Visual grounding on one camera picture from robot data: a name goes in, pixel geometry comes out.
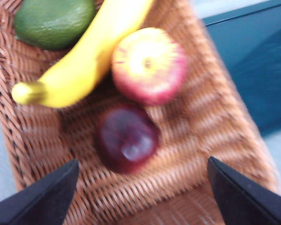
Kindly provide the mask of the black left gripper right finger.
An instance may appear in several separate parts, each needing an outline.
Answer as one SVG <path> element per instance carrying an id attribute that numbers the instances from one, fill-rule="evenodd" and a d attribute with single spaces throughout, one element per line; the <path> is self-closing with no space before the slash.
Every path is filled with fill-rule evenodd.
<path id="1" fill-rule="evenodd" d="M 281 196 L 210 157 L 211 188 L 227 225 L 281 225 Z"/>

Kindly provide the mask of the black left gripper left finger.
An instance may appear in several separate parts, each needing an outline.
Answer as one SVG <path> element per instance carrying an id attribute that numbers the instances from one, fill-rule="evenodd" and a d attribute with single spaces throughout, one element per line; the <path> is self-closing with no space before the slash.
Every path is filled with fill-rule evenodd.
<path id="1" fill-rule="evenodd" d="M 0 225 L 61 225 L 74 197 L 79 163 L 71 160 L 0 202 Z"/>

